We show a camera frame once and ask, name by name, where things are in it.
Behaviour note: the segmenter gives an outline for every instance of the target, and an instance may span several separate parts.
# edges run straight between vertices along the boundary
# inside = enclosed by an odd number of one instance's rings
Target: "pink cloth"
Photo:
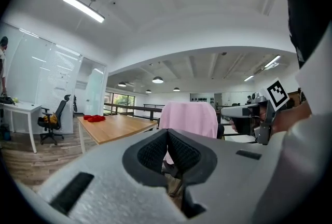
[[[207,102],[168,102],[162,109],[159,128],[180,129],[217,138],[216,111]],[[174,163],[168,152],[165,159],[168,164]]]

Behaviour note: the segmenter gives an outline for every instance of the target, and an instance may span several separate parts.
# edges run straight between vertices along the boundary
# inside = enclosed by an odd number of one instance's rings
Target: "black slot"
[[[261,154],[250,152],[247,150],[239,150],[237,152],[237,155],[244,156],[246,158],[254,159],[254,160],[259,160],[261,157]]]
[[[92,174],[80,172],[52,200],[50,205],[62,214],[67,215],[93,178]]]

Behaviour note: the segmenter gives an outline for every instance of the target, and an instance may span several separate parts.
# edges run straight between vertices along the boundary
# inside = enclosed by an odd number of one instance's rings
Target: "person standing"
[[[6,96],[6,56],[5,50],[8,46],[8,38],[4,36],[0,41],[0,77],[1,77],[1,94]]]

